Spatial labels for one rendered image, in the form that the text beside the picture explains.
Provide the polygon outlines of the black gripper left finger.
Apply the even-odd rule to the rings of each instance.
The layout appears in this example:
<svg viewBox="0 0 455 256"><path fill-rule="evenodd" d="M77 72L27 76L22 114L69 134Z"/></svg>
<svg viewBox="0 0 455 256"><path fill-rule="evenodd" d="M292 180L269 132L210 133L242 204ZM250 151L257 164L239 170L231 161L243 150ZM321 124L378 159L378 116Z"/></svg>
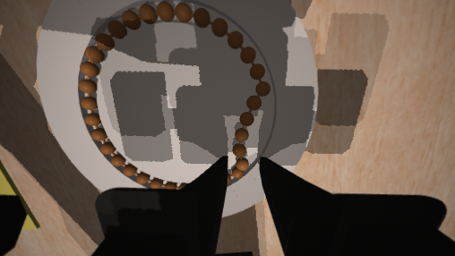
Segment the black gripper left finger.
<svg viewBox="0 0 455 256"><path fill-rule="evenodd" d="M106 238L112 232L187 238L189 256L215 256L228 187L228 156L181 189L110 188L96 211Z"/></svg>

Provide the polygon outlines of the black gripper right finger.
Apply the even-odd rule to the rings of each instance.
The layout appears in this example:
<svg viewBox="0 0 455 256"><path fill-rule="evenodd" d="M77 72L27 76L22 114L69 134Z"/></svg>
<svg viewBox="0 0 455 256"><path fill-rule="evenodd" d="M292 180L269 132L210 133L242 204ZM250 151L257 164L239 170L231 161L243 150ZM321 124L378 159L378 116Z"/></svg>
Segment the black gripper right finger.
<svg viewBox="0 0 455 256"><path fill-rule="evenodd" d="M262 188L284 256L340 256L356 224L432 225L438 230L446 205L427 195L331 193L266 157Z"/></svg>

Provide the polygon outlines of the yellow flat bar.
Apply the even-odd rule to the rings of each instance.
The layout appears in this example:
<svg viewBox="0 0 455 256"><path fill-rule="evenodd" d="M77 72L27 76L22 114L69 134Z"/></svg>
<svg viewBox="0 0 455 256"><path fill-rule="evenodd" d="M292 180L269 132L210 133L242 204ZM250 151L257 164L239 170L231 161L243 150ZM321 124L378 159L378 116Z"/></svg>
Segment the yellow flat bar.
<svg viewBox="0 0 455 256"><path fill-rule="evenodd" d="M8 175L7 171L5 170L3 164L0 161L0 194L3 195L18 195L23 207L27 212L27 217L24 221L23 229L36 229L40 228L39 222L35 219L34 215L32 214L30 208L28 207L27 203L19 193L16 185L14 184L12 178Z"/></svg>

